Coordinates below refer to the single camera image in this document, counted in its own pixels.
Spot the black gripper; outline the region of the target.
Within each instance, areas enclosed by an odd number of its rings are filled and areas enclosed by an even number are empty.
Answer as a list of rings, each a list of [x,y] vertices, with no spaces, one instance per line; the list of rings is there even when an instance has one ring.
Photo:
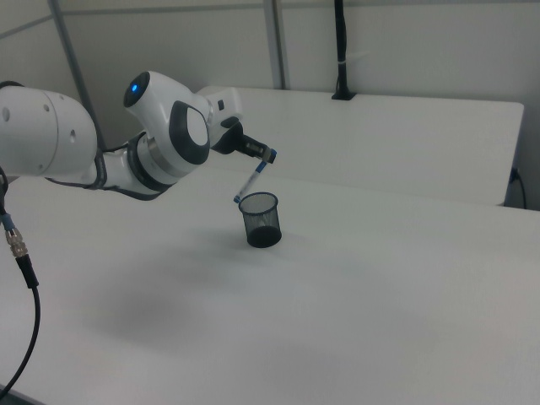
[[[235,151],[260,159],[267,164],[273,164],[277,151],[266,144],[244,134],[240,121],[222,121],[220,123],[221,135],[211,146],[213,151],[220,154],[231,154]]]

